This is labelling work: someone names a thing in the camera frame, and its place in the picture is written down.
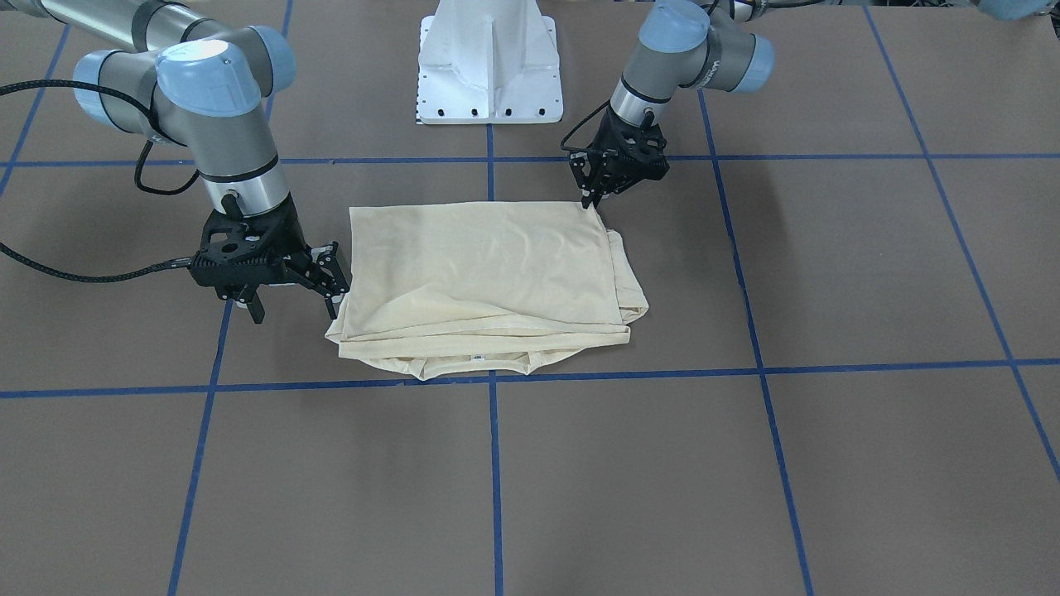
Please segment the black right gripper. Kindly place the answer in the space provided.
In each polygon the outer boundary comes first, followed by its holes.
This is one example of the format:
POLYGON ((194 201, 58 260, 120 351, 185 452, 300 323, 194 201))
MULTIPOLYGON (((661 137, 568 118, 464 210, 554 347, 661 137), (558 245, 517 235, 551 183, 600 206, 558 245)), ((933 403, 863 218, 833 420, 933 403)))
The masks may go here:
POLYGON ((321 295, 330 320, 349 293, 348 264, 340 245, 311 248, 292 196, 265 214, 243 215, 226 196, 223 210, 205 223, 200 249, 190 257, 190 275, 223 300, 241 302, 254 325, 265 320, 261 286, 302 286, 321 295))

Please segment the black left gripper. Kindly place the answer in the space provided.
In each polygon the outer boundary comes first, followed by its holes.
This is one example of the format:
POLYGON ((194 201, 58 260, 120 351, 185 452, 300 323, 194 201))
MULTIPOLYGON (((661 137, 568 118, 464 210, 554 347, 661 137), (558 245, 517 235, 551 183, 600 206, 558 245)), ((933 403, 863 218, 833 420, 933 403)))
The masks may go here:
POLYGON ((568 165, 581 190, 583 209, 598 209, 610 195, 625 192, 640 181, 662 180, 669 170, 667 141, 651 108, 629 124, 613 107, 599 106, 568 136, 572 137, 599 112, 605 115, 588 147, 568 147, 568 165))

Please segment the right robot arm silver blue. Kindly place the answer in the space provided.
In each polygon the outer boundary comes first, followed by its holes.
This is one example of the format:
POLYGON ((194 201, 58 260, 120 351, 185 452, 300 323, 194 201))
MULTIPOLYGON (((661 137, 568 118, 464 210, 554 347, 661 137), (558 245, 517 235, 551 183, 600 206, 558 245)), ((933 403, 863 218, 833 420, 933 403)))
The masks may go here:
POLYGON ((312 248, 263 108, 294 83, 296 60, 272 27, 228 27, 175 1, 4 1, 2 8, 76 27, 116 45, 83 57, 72 78, 5 84, 3 94, 30 89, 75 91, 80 107, 117 132, 145 138, 135 166, 140 185, 156 144, 186 147, 212 201, 197 252, 112 276, 81 276, 46 267, 3 248, 26 267, 80 283, 116 283, 186 269, 262 322, 262 286, 302 286, 321 295, 337 316, 349 293, 340 245, 312 248))

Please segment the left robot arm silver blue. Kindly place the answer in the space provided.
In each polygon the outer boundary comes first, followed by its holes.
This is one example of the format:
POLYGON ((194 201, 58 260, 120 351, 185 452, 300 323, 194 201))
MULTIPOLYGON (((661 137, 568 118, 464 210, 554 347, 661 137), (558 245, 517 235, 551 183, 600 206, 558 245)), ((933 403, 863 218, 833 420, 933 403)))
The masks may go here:
POLYGON ((810 7, 810 1, 656 1, 638 31, 619 82, 595 116, 600 125, 586 147, 560 148, 581 193, 583 208, 597 208, 640 181, 662 180, 669 170, 660 120, 679 89, 748 94, 773 73, 775 49, 741 24, 768 12, 810 7))

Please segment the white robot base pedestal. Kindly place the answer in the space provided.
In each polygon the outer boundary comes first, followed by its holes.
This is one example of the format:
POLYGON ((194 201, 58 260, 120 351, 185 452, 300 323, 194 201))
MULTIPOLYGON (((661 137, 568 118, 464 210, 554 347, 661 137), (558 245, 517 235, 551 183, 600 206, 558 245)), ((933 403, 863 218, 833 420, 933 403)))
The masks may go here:
POLYGON ((546 124, 564 113, 556 23, 537 1, 441 1, 419 27, 417 123, 546 124))

